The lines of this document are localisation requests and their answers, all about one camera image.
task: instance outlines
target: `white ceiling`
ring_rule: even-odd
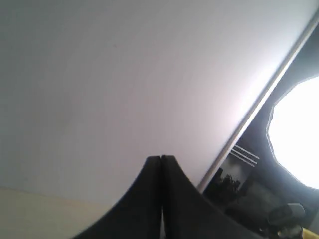
[[[0,186],[112,204],[148,155],[196,185],[317,0],[1,3]]]

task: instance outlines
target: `window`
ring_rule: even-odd
[[[319,189],[319,77],[297,84],[277,102],[268,137],[277,162]]]

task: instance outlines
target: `ceiling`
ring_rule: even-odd
[[[6,0],[0,186],[115,203],[148,155],[196,185],[317,0]]]

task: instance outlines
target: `yellow object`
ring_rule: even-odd
[[[319,239],[319,235],[303,228],[303,239]]]

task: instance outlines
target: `bright window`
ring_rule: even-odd
[[[319,189],[319,77],[296,85],[275,105],[268,135],[278,163]]]

